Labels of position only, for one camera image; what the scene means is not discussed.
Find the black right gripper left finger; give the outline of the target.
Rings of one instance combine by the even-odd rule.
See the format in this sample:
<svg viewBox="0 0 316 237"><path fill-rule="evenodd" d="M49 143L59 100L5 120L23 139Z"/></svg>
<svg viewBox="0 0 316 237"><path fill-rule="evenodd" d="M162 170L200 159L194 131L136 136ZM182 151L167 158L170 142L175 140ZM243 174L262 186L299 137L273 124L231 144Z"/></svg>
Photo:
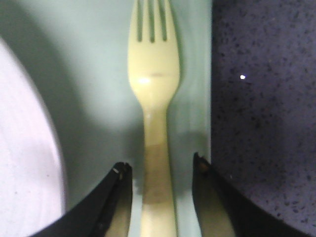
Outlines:
<svg viewBox="0 0 316 237"><path fill-rule="evenodd" d="M36 237L126 237L132 206L132 168L118 162L74 208Z"/></svg>

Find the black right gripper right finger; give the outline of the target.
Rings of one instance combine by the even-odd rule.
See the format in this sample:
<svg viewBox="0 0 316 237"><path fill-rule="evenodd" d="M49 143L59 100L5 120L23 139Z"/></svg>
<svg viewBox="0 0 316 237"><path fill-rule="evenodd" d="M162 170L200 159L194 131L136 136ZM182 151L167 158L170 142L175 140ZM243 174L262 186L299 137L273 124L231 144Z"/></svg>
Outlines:
<svg viewBox="0 0 316 237"><path fill-rule="evenodd" d="M198 153L193 156L192 196L203 237L305 237L256 206Z"/></svg>

